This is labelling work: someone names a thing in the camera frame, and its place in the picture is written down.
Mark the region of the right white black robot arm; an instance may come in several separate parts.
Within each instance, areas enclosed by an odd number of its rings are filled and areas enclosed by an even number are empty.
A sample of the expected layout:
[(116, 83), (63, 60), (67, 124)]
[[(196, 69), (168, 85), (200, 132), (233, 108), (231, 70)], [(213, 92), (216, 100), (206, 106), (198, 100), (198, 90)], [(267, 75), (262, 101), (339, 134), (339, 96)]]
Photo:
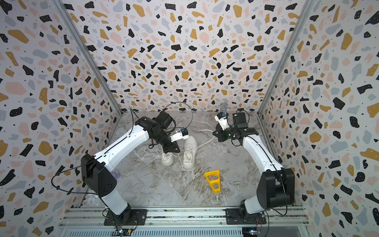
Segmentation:
[(215, 116), (218, 122), (213, 135), (219, 142), (238, 141), (253, 158), (261, 178), (256, 194), (243, 200), (239, 206), (242, 218), (255, 216), (268, 209), (288, 207), (295, 203), (295, 175), (284, 168), (268, 151), (255, 128), (249, 127), (245, 112), (232, 114), (233, 124), (229, 124), (229, 115), (219, 112)]

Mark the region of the white knit sneaker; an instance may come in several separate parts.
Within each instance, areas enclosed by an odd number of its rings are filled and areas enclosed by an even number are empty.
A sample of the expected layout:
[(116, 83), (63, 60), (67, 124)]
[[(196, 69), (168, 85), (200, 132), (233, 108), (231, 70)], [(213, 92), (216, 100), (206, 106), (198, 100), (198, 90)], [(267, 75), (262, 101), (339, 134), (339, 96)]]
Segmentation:
[(195, 156), (198, 143), (194, 136), (190, 135), (184, 142), (183, 168), (191, 169), (195, 165)]
[(174, 162), (174, 157), (168, 158), (168, 159), (162, 159), (161, 158), (161, 163), (164, 166), (171, 166)]

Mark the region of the sneaker white shoelace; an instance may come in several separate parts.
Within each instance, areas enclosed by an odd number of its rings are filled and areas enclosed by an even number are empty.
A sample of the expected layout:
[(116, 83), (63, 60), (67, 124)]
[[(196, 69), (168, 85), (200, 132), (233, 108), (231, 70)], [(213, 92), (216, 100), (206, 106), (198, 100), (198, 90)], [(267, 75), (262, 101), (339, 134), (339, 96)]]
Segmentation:
[(157, 152), (158, 155), (161, 155), (161, 158), (162, 158), (162, 159), (168, 159), (168, 158), (171, 158), (171, 157), (177, 157), (177, 154), (176, 154), (176, 153), (165, 153), (165, 152), (163, 151), (163, 148), (160, 147), (160, 146), (158, 146), (158, 147), (156, 148), (156, 152)]
[[(201, 170), (202, 172), (209, 172), (211, 170), (215, 151), (210, 147), (210, 145), (212, 145), (212, 140), (214, 139), (214, 136), (208, 134), (210, 132), (211, 130), (209, 129), (202, 129), (194, 134), (198, 143), (198, 148), (195, 156), (195, 165), (188, 170)], [(184, 142), (185, 140), (183, 139), (178, 142), (181, 151), (177, 157), (174, 157), (174, 164), (181, 169), (187, 170), (183, 168), (183, 156), (185, 150)]]

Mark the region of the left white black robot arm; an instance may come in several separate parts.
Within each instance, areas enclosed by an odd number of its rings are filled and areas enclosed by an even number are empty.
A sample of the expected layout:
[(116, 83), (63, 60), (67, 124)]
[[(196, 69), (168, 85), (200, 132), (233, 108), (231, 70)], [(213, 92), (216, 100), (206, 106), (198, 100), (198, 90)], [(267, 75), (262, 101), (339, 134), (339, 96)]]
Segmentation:
[(95, 155), (84, 155), (81, 159), (82, 180), (105, 203), (109, 210), (125, 222), (130, 216), (130, 205), (116, 189), (117, 180), (112, 172), (116, 166), (135, 148), (149, 139), (162, 146), (163, 152), (179, 153), (177, 141), (189, 137), (188, 130), (180, 128), (170, 134), (166, 130), (173, 118), (161, 112), (155, 118), (146, 116), (138, 119), (121, 138)]

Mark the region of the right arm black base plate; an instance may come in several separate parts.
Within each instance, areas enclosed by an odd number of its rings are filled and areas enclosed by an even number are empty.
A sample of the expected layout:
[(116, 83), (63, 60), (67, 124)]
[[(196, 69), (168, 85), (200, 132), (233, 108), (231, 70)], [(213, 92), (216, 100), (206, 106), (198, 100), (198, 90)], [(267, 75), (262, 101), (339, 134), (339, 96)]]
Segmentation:
[(227, 208), (225, 214), (228, 225), (266, 224), (263, 213), (248, 214), (241, 208)]

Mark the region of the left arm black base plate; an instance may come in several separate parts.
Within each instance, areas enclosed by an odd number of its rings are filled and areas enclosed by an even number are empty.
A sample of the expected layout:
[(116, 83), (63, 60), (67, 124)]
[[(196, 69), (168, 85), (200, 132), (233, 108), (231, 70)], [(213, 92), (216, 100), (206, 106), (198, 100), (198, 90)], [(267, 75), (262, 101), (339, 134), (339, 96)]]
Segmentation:
[(106, 214), (104, 226), (144, 226), (147, 218), (147, 209), (125, 210), (120, 215), (109, 211)]

